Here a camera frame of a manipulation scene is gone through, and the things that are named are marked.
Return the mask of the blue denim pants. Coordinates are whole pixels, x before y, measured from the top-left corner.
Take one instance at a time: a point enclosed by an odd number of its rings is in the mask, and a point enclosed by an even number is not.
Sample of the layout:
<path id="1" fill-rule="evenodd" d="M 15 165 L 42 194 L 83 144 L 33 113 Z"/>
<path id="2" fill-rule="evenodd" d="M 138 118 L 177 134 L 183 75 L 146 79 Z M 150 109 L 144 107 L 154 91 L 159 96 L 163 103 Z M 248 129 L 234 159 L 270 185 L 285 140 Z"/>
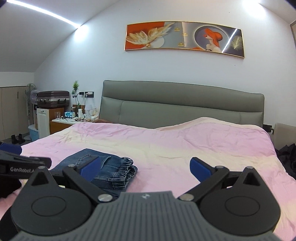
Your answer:
<path id="1" fill-rule="evenodd" d="M 66 157 L 52 171 L 61 173 L 63 168 L 69 164 L 78 166 L 91 157 L 99 157 L 101 161 L 100 169 L 91 183 L 117 199 L 121 192 L 127 190 L 129 182 L 133 180 L 138 171 L 133 160 L 129 157 L 119 157 L 92 149 L 83 149 Z"/>

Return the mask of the pair of black shoes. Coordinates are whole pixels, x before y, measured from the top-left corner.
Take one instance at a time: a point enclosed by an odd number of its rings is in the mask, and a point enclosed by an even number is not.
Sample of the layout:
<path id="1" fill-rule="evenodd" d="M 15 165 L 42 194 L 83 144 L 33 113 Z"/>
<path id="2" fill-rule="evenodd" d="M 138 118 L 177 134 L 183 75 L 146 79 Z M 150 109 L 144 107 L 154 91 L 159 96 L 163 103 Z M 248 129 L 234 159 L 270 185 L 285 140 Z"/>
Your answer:
<path id="1" fill-rule="evenodd" d="M 17 137 L 15 135 L 11 135 L 11 143 L 16 144 L 23 144 L 25 142 L 25 139 L 23 138 L 22 134 L 20 133 Z"/>

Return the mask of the light blue plastic bin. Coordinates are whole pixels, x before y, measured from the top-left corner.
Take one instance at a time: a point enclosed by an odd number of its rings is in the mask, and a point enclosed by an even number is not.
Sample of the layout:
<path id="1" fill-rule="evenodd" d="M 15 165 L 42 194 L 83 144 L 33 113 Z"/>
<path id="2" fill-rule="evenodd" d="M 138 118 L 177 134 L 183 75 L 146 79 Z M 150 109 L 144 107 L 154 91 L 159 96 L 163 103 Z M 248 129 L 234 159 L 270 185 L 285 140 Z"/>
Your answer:
<path id="1" fill-rule="evenodd" d="M 39 139 L 39 131 L 35 128 L 35 125 L 28 126 L 29 129 L 29 135 L 32 142 Z"/>

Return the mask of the pink floral bed cover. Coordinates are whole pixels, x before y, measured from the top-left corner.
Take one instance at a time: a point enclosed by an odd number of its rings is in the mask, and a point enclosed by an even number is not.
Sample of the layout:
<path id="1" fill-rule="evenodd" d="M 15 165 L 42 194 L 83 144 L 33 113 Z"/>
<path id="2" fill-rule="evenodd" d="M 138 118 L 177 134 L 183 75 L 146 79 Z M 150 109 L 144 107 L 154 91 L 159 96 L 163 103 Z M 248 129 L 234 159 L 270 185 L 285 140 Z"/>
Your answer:
<path id="1" fill-rule="evenodd" d="M 157 129 L 114 123 L 78 123 L 23 146 L 26 156 L 50 157 L 53 164 L 82 149 L 133 159 L 138 168 L 129 192 L 171 191 L 179 195 L 197 184 L 189 171 L 191 157 L 232 171 L 253 166 L 281 209 L 275 234 L 295 237 L 295 179 L 277 158 L 269 134 L 254 125 L 198 118 Z"/>

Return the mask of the beige wardrobe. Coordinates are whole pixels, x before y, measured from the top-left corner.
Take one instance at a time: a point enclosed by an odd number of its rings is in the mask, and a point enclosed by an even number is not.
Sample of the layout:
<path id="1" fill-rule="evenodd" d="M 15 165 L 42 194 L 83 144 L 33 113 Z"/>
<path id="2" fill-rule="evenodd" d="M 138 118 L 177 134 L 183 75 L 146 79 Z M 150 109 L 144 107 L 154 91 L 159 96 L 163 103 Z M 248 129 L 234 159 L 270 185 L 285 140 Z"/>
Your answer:
<path id="1" fill-rule="evenodd" d="M 25 88 L 1 87 L 1 140 L 29 132 Z"/>

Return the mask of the white narrow cabinet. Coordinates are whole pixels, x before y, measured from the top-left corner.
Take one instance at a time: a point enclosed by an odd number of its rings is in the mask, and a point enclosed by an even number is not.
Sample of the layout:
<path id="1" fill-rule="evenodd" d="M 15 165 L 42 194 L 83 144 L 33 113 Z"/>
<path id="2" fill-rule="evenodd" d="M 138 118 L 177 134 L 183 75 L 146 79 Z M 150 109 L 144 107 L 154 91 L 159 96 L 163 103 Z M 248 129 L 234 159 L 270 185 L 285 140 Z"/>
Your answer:
<path id="1" fill-rule="evenodd" d="M 50 115 L 48 109 L 37 109 L 37 122 L 39 138 L 44 138 L 50 135 Z"/>

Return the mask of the light blue tissue box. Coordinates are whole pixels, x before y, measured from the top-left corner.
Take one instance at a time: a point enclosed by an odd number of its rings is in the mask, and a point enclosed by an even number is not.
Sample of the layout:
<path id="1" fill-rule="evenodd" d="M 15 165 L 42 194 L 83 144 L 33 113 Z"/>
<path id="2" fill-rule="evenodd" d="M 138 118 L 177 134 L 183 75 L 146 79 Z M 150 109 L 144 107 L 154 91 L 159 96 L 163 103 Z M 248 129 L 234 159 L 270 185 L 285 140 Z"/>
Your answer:
<path id="1" fill-rule="evenodd" d="M 73 111 L 66 111 L 65 113 L 64 113 L 64 117 L 65 118 L 74 118 L 76 116 L 76 114 L 75 114 L 75 112 L 73 112 Z"/>

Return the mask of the dark purple suitcase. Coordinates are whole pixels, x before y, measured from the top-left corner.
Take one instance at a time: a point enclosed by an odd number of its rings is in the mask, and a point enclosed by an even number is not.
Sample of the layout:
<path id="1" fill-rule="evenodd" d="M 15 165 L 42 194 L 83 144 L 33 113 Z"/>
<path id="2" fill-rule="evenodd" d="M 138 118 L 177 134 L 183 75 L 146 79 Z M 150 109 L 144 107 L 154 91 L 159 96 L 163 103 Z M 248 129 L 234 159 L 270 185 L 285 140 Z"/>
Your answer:
<path id="1" fill-rule="evenodd" d="M 65 108 L 69 105 L 69 102 L 69 91 L 54 90 L 37 93 L 37 108 Z"/>

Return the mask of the white standing fan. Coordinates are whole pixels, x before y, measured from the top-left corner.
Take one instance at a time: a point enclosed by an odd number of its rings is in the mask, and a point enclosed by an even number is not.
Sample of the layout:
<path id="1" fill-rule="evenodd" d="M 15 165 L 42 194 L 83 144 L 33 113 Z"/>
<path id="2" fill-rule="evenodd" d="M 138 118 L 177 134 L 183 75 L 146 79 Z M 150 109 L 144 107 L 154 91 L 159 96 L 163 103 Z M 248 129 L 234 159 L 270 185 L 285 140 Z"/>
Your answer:
<path id="1" fill-rule="evenodd" d="M 34 109 L 34 106 L 37 105 L 37 94 L 38 90 L 36 85 L 33 83 L 27 84 L 25 87 L 24 97 L 26 101 L 26 110 L 27 110 L 27 119 L 28 125 L 31 125 L 31 116 Z"/>

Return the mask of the black clothes pile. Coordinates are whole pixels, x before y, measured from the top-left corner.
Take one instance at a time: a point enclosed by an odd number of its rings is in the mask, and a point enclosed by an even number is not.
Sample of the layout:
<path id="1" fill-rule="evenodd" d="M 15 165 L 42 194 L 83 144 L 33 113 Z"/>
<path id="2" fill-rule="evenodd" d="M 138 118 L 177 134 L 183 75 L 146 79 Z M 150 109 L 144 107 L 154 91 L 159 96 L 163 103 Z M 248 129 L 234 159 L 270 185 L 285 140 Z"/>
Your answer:
<path id="1" fill-rule="evenodd" d="M 296 146 L 291 144 L 285 145 L 280 150 L 275 150 L 278 159 L 283 165 L 286 172 L 296 179 Z"/>

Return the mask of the beige chair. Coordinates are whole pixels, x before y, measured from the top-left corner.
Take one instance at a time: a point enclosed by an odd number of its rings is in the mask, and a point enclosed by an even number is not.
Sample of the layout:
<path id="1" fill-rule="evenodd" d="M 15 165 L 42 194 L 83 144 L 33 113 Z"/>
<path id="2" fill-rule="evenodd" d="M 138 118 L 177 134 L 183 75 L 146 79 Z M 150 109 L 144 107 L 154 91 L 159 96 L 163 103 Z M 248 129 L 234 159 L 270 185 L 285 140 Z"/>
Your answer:
<path id="1" fill-rule="evenodd" d="M 284 146 L 290 146 L 296 142 L 296 127 L 276 123 L 272 136 L 272 142 L 275 149 L 280 150 Z"/>

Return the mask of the grey upholstered headboard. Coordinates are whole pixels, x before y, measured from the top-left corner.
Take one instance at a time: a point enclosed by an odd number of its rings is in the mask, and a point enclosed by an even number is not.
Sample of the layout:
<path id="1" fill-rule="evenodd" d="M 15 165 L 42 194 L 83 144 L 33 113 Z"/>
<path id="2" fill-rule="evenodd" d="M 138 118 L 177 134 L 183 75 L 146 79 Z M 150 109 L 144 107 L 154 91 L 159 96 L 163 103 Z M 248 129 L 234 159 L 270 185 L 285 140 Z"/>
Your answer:
<path id="1" fill-rule="evenodd" d="M 99 117 L 143 128 L 201 117 L 262 127 L 264 95 L 188 83 L 105 80 Z"/>

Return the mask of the small green potted plant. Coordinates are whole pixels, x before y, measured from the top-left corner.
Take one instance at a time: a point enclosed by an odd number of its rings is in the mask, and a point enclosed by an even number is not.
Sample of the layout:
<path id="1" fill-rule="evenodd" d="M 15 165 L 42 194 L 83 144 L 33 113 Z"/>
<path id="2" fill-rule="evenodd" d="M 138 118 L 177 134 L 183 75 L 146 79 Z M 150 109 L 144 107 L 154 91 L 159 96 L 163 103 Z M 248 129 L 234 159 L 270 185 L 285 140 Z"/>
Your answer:
<path id="1" fill-rule="evenodd" d="M 73 83 L 72 97 L 75 99 L 76 104 L 79 104 L 78 89 L 79 89 L 79 83 L 78 83 L 78 80 L 75 80 Z"/>

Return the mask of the black wall power socket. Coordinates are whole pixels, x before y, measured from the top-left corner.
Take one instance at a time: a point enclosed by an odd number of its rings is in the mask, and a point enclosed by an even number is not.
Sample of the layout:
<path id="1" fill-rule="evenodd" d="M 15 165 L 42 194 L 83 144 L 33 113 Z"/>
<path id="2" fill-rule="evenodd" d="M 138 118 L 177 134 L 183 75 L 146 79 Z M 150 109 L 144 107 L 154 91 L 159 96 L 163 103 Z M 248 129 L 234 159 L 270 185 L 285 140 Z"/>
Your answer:
<path id="1" fill-rule="evenodd" d="M 80 91 L 78 94 L 81 96 L 84 96 L 85 98 L 93 98 L 94 97 L 93 91 Z"/>

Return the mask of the orange framed wall painting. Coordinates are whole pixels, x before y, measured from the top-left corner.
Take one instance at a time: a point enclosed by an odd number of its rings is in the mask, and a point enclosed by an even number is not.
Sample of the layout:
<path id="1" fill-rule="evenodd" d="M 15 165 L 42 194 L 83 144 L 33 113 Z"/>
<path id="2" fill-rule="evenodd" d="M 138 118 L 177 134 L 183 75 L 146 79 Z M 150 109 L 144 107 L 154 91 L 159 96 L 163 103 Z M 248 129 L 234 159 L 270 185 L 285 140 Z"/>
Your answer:
<path id="1" fill-rule="evenodd" d="M 140 49 L 184 49 L 245 57 L 241 29 L 203 22 L 128 24 L 125 51 Z"/>

